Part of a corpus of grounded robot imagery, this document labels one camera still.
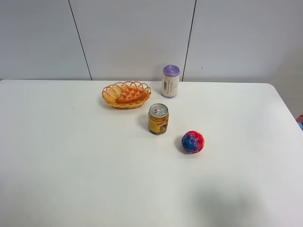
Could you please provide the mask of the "yellow orange woven basket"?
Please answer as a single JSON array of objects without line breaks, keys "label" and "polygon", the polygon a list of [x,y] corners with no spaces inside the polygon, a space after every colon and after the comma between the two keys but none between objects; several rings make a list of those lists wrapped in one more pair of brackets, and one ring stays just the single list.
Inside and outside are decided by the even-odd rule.
[{"label": "yellow orange woven basket", "polygon": [[[129,104],[116,103],[116,100],[121,96],[127,87],[132,87],[144,91],[147,94],[146,98],[142,101]],[[146,83],[141,83],[138,81],[116,82],[115,84],[109,85],[102,90],[102,97],[105,102],[116,109],[134,109],[141,107],[150,98],[150,96],[151,88]]]}]

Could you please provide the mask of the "gold drink can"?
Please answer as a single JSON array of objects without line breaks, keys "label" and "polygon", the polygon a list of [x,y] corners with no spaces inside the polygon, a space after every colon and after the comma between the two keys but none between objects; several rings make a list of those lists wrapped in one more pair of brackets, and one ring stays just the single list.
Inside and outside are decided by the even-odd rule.
[{"label": "gold drink can", "polygon": [[167,131],[169,110],[164,104],[153,104],[148,112],[148,128],[152,134],[161,135]]}]

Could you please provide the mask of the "purple white roll bottle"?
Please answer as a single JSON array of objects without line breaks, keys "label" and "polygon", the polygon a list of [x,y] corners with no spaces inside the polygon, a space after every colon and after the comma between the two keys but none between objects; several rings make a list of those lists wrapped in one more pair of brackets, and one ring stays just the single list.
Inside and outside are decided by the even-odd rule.
[{"label": "purple white roll bottle", "polygon": [[175,65],[167,65],[163,69],[161,94],[166,98],[173,98],[178,93],[180,69]]}]

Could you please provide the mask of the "red blue bumpy ball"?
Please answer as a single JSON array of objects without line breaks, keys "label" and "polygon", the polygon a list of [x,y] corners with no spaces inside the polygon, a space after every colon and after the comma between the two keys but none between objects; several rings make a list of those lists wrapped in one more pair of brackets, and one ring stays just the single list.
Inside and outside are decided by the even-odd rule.
[{"label": "red blue bumpy ball", "polygon": [[188,131],[181,139],[183,149],[189,154],[199,153],[205,145],[203,135],[197,131]]}]

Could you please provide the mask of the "orange waffle bread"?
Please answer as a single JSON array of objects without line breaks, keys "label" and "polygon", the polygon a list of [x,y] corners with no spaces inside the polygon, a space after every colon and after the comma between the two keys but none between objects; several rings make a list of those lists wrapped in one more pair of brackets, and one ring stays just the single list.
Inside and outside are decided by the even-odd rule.
[{"label": "orange waffle bread", "polygon": [[127,87],[121,96],[116,100],[118,104],[129,104],[145,99],[147,94],[139,89]]}]

